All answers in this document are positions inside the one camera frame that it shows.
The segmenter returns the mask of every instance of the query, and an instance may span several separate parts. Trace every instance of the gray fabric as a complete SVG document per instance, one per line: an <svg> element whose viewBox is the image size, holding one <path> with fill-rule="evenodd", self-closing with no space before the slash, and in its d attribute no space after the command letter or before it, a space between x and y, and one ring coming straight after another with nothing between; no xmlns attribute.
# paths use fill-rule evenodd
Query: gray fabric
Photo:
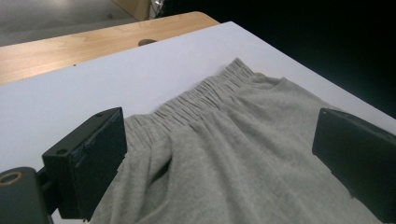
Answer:
<svg viewBox="0 0 396 224"><path fill-rule="evenodd" d="M236 59L150 115L92 223L377 223L311 153L330 107Z"/></svg>

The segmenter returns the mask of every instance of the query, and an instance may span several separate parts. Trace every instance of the gray floor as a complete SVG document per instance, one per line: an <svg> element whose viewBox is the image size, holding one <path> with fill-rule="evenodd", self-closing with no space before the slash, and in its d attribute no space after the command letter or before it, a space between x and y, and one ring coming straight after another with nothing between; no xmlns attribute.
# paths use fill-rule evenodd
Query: gray floor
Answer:
<svg viewBox="0 0 396 224"><path fill-rule="evenodd" d="M0 0L0 47L131 22L111 0Z"/></svg>

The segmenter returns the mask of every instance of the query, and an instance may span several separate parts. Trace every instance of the elastic waistband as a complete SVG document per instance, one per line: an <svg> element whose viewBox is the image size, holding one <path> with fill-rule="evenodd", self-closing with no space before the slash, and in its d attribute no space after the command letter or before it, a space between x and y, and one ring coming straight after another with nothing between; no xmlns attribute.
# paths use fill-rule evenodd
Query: elastic waistband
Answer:
<svg viewBox="0 0 396 224"><path fill-rule="evenodd" d="M255 74L235 59L219 75L208 77L197 87L168 101L147 115L125 119L129 150L138 150L164 138L167 134L217 109L224 98L236 92Z"/></svg>

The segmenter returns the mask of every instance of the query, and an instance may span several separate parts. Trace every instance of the gray shorts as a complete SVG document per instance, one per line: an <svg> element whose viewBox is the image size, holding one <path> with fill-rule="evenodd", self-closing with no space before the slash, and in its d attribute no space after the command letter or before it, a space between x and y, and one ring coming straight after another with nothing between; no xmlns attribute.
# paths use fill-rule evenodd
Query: gray shorts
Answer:
<svg viewBox="0 0 396 224"><path fill-rule="evenodd" d="M236 59L125 120L128 153L92 223L379 223L312 155L322 107Z"/></svg>

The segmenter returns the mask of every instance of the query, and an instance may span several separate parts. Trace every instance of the white surface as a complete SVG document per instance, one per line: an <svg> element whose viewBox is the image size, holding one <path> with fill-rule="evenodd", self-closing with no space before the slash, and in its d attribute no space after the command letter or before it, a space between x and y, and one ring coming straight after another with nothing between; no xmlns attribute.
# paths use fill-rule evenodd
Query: white surface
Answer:
<svg viewBox="0 0 396 224"><path fill-rule="evenodd" d="M43 166L41 154L91 115L116 106L122 106L124 117L149 113L216 75L236 57L254 72L286 77L322 100L396 133L395 119L227 22L0 86L0 172L18 166L38 170Z"/></svg>

